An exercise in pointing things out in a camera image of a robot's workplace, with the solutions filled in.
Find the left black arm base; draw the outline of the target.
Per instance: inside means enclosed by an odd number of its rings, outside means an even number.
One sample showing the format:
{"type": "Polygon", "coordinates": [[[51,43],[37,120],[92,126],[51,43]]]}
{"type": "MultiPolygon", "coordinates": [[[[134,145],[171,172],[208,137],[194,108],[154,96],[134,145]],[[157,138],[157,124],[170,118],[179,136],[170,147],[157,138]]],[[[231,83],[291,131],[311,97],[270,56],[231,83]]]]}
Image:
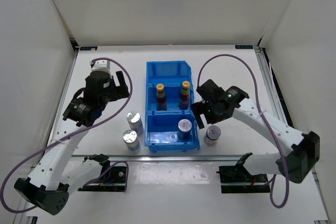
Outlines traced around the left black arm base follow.
{"type": "Polygon", "coordinates": [[[129,164],[115,162],[107,168],[108,172],[94,183],[84,185],[78,191],[124,193],[128,187],[129,164]]]}

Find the sauce bottle yellow cap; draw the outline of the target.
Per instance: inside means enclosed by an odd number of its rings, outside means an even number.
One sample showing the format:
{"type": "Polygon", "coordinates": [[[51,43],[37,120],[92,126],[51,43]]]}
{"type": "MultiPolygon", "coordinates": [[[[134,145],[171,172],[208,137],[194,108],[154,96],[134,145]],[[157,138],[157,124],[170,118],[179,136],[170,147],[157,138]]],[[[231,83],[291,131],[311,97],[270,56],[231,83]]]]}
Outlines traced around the sauce bottle yellow cap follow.
{"type": "Polygon", "coordinates": [[[164,85],[161,83],[156,86],[156,109],[158,111],[165,111],[167,109],[164,85]]]}
{"type": "Polygon", "coordinates": [[[183,81],[180,96],[179,96],[179,108],[186,110],[190,103],[190,82],[183,81]]]}

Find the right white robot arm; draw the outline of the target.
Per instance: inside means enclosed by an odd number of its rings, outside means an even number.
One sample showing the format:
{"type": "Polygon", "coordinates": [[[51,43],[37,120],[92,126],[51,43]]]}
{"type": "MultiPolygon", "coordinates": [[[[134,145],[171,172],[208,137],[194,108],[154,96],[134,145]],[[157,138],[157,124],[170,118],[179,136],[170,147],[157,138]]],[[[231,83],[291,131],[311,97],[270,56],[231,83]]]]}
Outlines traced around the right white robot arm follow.
{"type": "Polygon", "coordinates": [[[205,127],[201,115],[211,125],[234,118],[278,149],[273,154],[244,154],[234,166],[227,167],[229,179],[247,182],[260,174],[276,174],[300,184],[319,160],[320,136],[317,133],[303,133],[271,114],[259,111],[257,103],[242,89],[232,86],[223,90],[209,79],[196,91],[202,100],[193,103],[191,110],[200,129],[205,127]]]}

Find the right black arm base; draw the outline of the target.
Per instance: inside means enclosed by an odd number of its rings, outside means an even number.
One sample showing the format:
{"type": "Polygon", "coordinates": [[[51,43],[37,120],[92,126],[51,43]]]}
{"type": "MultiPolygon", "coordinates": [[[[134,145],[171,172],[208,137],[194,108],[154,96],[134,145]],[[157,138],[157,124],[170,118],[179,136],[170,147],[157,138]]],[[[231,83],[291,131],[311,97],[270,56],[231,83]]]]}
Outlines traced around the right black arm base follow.
{"type": "Polygon", "coordinates": [[[266,174],[250,175],[243,168],[220,166],[220,186],[222,194],[269,193],[270,185],[266,174]]]}

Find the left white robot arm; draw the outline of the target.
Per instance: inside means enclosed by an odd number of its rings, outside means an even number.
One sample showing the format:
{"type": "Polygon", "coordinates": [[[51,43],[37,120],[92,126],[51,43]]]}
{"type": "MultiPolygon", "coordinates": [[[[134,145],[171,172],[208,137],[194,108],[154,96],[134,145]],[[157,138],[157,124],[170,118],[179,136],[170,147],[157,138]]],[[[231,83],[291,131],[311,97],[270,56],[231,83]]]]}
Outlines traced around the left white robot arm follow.
{"type": "Polygon", "coordinates": [[[95,70],[86,77],[85,87],[73,95],[65,109],[53,143],[41,150],[44,155],[33,171],[15,182],[14,189],[35,208],[54,216],[63,210],[73,192],[109,180],[113,165],[103,154],[86,157],[80,167],[67,174],[64,170],[88,131],[98,127],[95,121],[107,104],[130,100],[133,86],[125,81],[130,75],[125,70],[116,75],[118,85],[108,70],[95,70]]]}

